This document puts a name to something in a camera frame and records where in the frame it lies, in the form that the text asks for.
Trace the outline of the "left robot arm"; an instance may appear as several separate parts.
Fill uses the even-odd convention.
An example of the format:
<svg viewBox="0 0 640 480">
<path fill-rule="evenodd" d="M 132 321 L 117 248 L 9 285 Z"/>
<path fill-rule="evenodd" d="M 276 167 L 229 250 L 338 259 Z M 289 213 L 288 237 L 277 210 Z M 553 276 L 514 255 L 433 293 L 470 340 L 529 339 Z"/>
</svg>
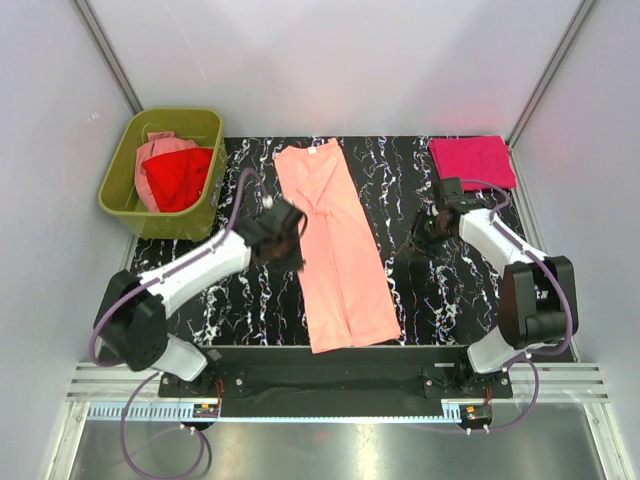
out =
<svg viewBox="0 0 640 480">
<path fill-rule="evenodd" d="M 109 281 L 91 337 L 130 370 L 170 374 L 196 396 L 216 382 L 216 362 L 168 330 L 168 320 L 211 285 L 266 263 L 299 271 L 307 215 L 284 199 L 255 216 L 232 216 L 228 227 L 177 260 L 141 275 L 121 270 Z"/>
</svg>

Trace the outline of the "salmon pink t shirt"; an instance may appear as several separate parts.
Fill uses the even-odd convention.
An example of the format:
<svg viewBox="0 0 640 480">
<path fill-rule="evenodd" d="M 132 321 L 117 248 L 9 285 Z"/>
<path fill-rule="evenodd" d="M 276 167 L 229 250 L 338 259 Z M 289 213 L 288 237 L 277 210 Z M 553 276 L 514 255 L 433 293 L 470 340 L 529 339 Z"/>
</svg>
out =
<svg viewBox="0 0 640 480">
<path fill-rule="evenodd" d="M 274 164 L 284 198 L 307 216 L 298 278 L 312 352 L 397 339 L 387 276 L 338 141 L 288 146 Z"/>
</svg>

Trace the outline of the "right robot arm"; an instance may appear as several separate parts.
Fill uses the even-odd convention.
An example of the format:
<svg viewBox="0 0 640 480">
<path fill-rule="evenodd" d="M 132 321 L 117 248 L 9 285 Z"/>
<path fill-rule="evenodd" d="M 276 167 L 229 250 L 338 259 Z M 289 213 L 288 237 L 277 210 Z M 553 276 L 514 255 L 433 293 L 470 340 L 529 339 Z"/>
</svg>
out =
<svg viewBox="0 0 640 480">
<path fill-rule="evenodd" d="M 517 236 L 490 207 L 451 177 L 435 187 L 433 212 L 420 210 L 411 229 L 416 250 L 437 257 L 457 238 L 475 248 L 502 280 L 497 325 L 465 348 L 443 375 L 444 388 L 476 396 L 490 380 L 530 355 L 564 353 L 579 327 L 575 274 L 565 256 L 549 256 Z"/>
</svg>

